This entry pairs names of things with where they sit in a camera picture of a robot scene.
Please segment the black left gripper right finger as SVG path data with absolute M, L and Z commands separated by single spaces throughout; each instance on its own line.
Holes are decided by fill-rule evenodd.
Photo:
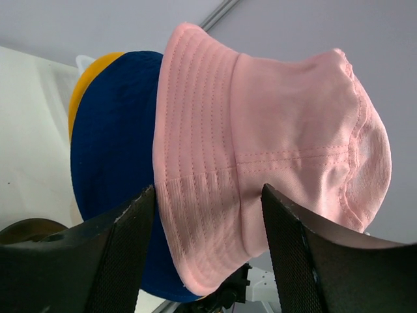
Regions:
M 262 189 L 266 235 L 283 312 L 415 312 L 416 245 L 336 224 Z

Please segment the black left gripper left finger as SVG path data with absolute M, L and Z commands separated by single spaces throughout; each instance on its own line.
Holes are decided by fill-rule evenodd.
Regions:
M 149 186 L 41 241 L 1 245 L 1 311 L 134 312 L 154 213 Z

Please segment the dark blue bucket hat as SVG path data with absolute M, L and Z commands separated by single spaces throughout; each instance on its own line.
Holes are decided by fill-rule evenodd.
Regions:
M 90 220 L 152 185 L 152 144 L 162 54 L 126 52 L 88 86 L 70 141 L 72 186 Z

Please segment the pink bucket hat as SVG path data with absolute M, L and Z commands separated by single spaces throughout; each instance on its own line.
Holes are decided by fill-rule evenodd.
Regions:
M 197 296 L 267 250 L 265 184 L 363 232 L 392 174 L 386 129 L 343 51 L 262 59 L 190 23 L 162 59 L 152 156 L 171 257 Z

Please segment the yellow bucket hat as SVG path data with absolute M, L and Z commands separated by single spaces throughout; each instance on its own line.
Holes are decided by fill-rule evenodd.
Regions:
M 113 52 L 113 53 L 109 53 L 104 56 L 101 56 L 98 59 L 96 59 L 96 61 L 92 63 L 81 76 L 79 76 L 79 80 L 77 81 L 74 87 L 74 90 L 70 97 L 69 106 L 68 106 L 69 141 L 72 140 L 72 132 L 74 129 L 74 122 L 75 122 L 76 114 L 77 114 L 80 102 L 88 86 L 103 70 L 105 70 L 108 66 L 110 66 L 110 64 L 112 64 L 115 60 L 120 58 L 123 54 L 124 52 Z

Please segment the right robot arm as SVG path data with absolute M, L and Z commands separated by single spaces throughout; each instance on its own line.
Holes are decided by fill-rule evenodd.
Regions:
M 272 312 L 272 303 L 279 303 L 274 273 L 250 264 L 235 271 L 212 294 L 192 303 L 183 303 L 176 312 L 226 312 L 237 303 L 260 302 L 266 312 Z

